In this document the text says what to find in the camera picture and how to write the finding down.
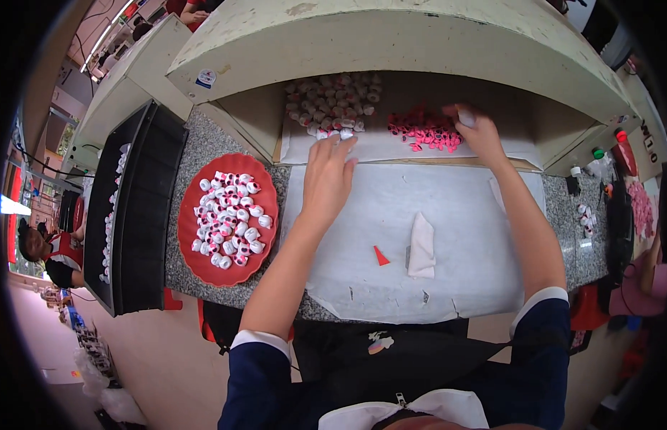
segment red plate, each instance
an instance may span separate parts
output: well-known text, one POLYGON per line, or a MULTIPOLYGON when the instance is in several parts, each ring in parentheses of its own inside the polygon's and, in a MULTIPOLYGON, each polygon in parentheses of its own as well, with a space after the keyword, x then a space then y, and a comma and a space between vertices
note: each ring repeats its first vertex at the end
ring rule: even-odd
POLYGON ((191 268, 192 273, 200 278, 204 283, 212 284, 216 287, 233 287, 237 283, 245 282, 253 273, 259 269, 264 259, 269 255, 274 240, 277 237, 278 224, 278 204, 277 190, 272 183, 272 176, 264 169, 264 165, 252 158, 240 153, 226 154, 225 156, 215 158, 205 167, 197 172, 192 178, 191 184, 186 189, 186 193, 181 201, 181 209, 178 214, 178 242, 181 247, 181 253, 186 264, 191 268), (244 267, 235 263, 231 264, 227 270, 220 269, 210 262, 210 258, 191 250, 192 241, 197 239, 197 217, 192 208, 200 204, 200 197, 205 194, 200 189, 200 180, 206 178, 211 180, 216 171, 249 173, 254 177, 254 181, 260 184, 261 191, 250 196, 255 204, 264 208, 264 213, 274 220, 270 229, 261 227, 256 217, 250 217, 249 227, 256 227, 261 234, 260 242, 264 243, 264 251, 261 254, 252 254, 248 257, 248 264, 244 267))

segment zipper pull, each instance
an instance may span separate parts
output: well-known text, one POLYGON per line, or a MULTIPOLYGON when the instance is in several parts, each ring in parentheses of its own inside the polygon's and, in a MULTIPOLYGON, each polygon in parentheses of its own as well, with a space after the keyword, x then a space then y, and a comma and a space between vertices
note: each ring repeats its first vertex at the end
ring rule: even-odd
POLYGON ((407 403, 405 402, 405 397, 403 397, 403 393, 396 393, 395 398, 398 399, 398 405, 400 405, 401 408, 407 409, 407 403))

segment red triangular piece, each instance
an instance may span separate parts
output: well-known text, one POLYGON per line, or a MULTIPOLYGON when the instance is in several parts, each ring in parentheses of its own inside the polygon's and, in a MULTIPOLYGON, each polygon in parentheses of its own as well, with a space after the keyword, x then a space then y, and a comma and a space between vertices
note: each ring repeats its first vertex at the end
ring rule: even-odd
POLYGON ((381 251, 379 251, 379 248, 374 245, 374 252, 377 254, 377 260, 379 260, 379 266, 383 266, 384 264, 390 263, 389 259, 384 257, 383 254, 381 254, 381 251))

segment floor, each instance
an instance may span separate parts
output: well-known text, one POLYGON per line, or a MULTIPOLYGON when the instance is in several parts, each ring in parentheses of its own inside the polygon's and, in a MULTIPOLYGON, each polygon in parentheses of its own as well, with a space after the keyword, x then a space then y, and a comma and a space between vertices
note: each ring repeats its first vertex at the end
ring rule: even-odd
MULTIPOLYGON (((92 298, 84 288, 76 290, 92 298)), ((74 298, 86 324, 95 325, 109 344, 123 386, 149 420, 150 429, 216 429, 226 400, 228 356, 200 335, 197 299, 183 300, 180 311, 149 310, 112 318, 96 302, 74 298)), ((467 335, 503 342, 515 314, 471 319, 467 335)), ((564 430, 584 429, 598 403, 615 384, 622 353, 634 333, 594 332, 589 348, 570 358, 564 430)), ((510 361, 510 351, 493 358, 510 361)), ((299 375, 294 372, 294 380, 299 375)))

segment navy blue shirt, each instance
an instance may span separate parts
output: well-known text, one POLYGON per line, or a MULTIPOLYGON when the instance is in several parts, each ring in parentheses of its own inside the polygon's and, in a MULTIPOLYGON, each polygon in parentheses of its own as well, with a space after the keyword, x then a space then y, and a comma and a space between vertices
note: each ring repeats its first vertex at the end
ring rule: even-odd
MULTIPOLYGON (((566 300, 546 298, 530 307, 516 319, 514 340, 542 331, 569 339, 566 300)), ((565 417, 567 365, 562 345, 515 345, 510 364, 487 362, 447 388, 474 391, 491 427, 523 423, 557 430, 565 417)), ((336 408, 318 382, 291 383, 288 357, 267 343, 232 348, 229 368, 219 430, 316 429, 318 419, 336 408)))

